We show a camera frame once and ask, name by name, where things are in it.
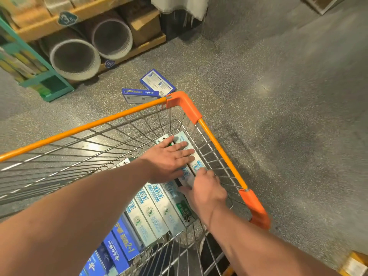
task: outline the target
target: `gray floor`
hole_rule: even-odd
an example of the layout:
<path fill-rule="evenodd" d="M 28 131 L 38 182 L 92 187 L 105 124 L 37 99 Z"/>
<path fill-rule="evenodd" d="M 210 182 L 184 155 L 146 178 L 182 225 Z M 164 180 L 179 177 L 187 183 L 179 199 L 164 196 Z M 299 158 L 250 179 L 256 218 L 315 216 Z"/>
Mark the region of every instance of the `gray floor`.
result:
<path fill-rule="evenodd" d="M 323 17 L 299 0 L 211 0 L 200 29 L 52 103 L 1 73 L 0 153 L 126 109 L 120 89 L 156 68 L 198 106 L 272 232 L 336 268 L 368 253 L 367 51 L 368 0 Z"/>

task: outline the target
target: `person's left hand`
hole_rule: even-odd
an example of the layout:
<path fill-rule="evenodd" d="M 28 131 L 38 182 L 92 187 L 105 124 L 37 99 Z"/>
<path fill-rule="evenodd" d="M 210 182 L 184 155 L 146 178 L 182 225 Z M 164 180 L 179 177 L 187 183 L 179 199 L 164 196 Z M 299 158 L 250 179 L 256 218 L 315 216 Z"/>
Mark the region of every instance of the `person's left hand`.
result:
<path fill-rule="evenodd" d="M 170 136 L 139 157 L 147 163 L 147 171 L 150 172 L 149 183 L 165 183 L 181 177 L 181 167 L 194 161 L 194 157 L 190 155 L 195 150 L 181 150 L 188 145 L 186 141 L 169 146 L 173 140 L 174 136 Z"/>

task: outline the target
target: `forearm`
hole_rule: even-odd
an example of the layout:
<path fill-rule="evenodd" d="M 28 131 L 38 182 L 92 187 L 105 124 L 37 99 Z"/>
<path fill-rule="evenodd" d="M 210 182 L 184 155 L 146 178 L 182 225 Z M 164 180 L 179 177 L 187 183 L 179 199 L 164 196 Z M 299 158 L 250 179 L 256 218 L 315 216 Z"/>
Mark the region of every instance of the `forearm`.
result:
<path fill-rule="evenodd" d="M 209 230 L 238 275 L 338 275 L 291 244 L 237 217 L 226 207 L 215 209 Z"/>
<path fill-rule="evenodd" d="M 9 270 L 0 274 L 78 275 L 149 180 L 146 164 L 137 159 L 81 179 L 3 222 L 0 236 L 6 238 L 0 241 L 0 271 Z M 21 265 L 15 263 L 19 254 Z"/>

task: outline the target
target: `cylindrical bin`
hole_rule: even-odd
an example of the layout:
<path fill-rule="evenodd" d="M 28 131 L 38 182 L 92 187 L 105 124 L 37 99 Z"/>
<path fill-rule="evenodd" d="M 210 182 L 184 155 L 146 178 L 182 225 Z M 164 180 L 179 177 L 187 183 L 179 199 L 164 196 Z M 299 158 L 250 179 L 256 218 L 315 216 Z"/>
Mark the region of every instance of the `cylindrical bin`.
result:
<path fill-rule="evenodd" d="M 132 49 L 132 32 L 116 11 L 100 14 L 83 24 L 86 36 L 102 57 L 117 60 Z"/>
<path fill-rule="evenodd" d="M 97 50 L 71 28 L 40 40 L 53 68 L 66 79 L 82 81 L 97 74 L 101 58 Z"/>

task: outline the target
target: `cardboard box flap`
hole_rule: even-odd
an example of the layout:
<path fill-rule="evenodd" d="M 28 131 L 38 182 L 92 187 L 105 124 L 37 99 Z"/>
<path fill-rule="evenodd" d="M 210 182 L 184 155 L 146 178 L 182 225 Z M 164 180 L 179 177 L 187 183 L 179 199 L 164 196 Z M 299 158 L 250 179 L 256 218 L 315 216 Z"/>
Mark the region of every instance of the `cardboard box flap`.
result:
<path fill-rule="evenodd" d="M 131 21 L 131 26 L 134 30 L 138 31 L 140 30 L 144 25 L 149 23 L 151 20 L 153 20 L 155 17 L 159 16 L 160 12 L 157 9 L 151 10 L 150 12 L 137 17 L 136 19 Z"/>

